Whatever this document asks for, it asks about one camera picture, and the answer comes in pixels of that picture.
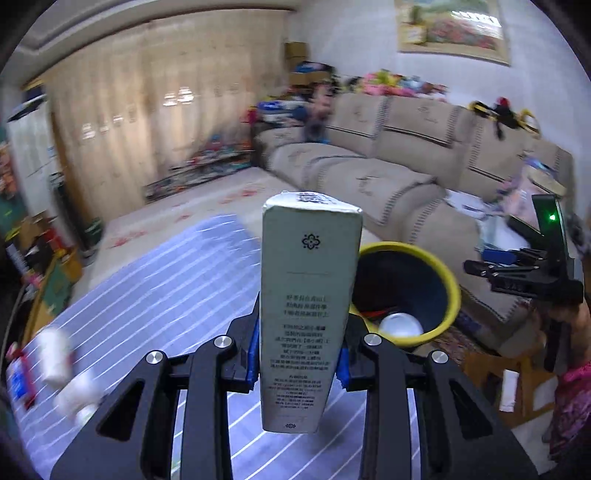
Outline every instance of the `white ball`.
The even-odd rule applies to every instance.
[[[393,313],[379,324],[379,331],[393,337],[415,337],[425,333],[421,322],[408,313]]]

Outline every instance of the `wall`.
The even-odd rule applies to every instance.
[[[290,22],[291,39],[343,75],[380,68],[450,88],[450,101],[528,108],[543,135],[575,157],[577,212],[591,204],[591,82],[552,22],[529,0],[499,0],[511,67],[447,55],[398,53],[394,0],[307,0]]]

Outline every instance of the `metal screw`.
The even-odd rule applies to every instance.
[[[146,361],[152,365],[159,364],[163,358],[164,355],[162,354],[162,352],[159,352],[157,350],[154,350],[153,352],[150,352],[148,355],[146,355]]]
[[[226,348],[232,344],[232,339],[228,335],[220,335],[213,341],[213,344],[218,348]]]
[[[447,353],[442,352],[441,350],[435,350],[431,354],[431,358],[433,358],[433,361],[437,364],[444,364],[449,360]]]
[[[382,343],[382,337],[376,335],[375,333],[368,333],[366,336],[363,337],[363,341],[367,343],[369,346],[376,346]]]

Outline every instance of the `beige sofa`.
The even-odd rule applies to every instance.
[[[573,197],[568,152],[524,131],[504,133],[500,141],[493,122],[463,107],[347,93],[336,99],[329,145],[302,143],[301,128],[269,130],[257,142],[263,166],[277,177],[358,205],[378,237],[441,258],[462,287],[462,326],[496,349],[523,324],[527,302],[464,273],[464,260],[479,258],[478,226],[443,200],[445,189],[492,200],[530,154],[558,170],[569,190],[566,208]]]

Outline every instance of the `curtain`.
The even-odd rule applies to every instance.
[[[284,84],[287,13],[210,11],[99,40],[44,75],[68,161],[92,210],[111,220],[212,134],[244,138],[246,109]]]

